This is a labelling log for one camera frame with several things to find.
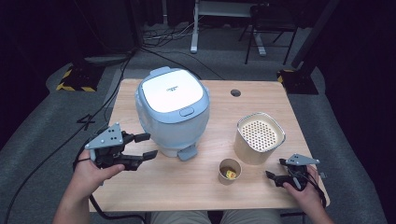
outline air fryer lid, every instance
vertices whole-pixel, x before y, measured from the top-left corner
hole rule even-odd
[[[204,95],[202,86],[185,70],[151,78],[142,83],[142,90],[148,105],[159,113],[192,105]]]

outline gray floor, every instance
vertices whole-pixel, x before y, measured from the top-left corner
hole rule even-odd
[[[241,32],[241,29],[230,27],[205,29],[200,33],[198,53],[193,55],[190,54],[190,35],[150,50],[161,52],[162,56],[183,64],[202,79],[276,81],[276,71],[291,68],[289,64],[293,56],[309,34],[308,29],[298,32],[286,66],[282,65],[286,50],[275,48],[267,48],[267,57],[260,57],[253,50],[248,65],[244,65],[248,39],[238,42]],[[87,131],[79,132],[55,152],[79,129],[80,124],[76,124],[78,119],[94,114],[102,106],[109,93],[114,91],[115,80],[120,76],[120,65],[111,66],[103,73],[97,92],[56,91],[69,65],[49,77],[47,86],[50,95],[0,151],[0,220],[4,220],[11,199],[23,180],[53,153],[26,182],[9,217],[9,223],[50,223],[72,175],[72,161],[79,148],[92,133],[106,124],[111,115],[111,106],[100,111]],[[148,71],[162,66],[180,67],[156,55],[139,51],[128,64],[124,75],[145,77]],[[321,161],[319,170],[328,176],[324,179],[331,198],[327,211],[336,223],[387,223],[373,182],[357,160],[332,113],[318,69],[312,78],[319,95],[289,95],[289,99],[314,158]],[[283,220],[284,223],[301,221],[299,217],[285,217]],[[92,213],[92,223],[139,222],[134,219],[108,221]]]

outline leg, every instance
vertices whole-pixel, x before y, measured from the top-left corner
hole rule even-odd
[[[281,224],[275,209],[226,210],[220,224]]]
[[[153,212],[151,224],[211,224],[206,211]]]

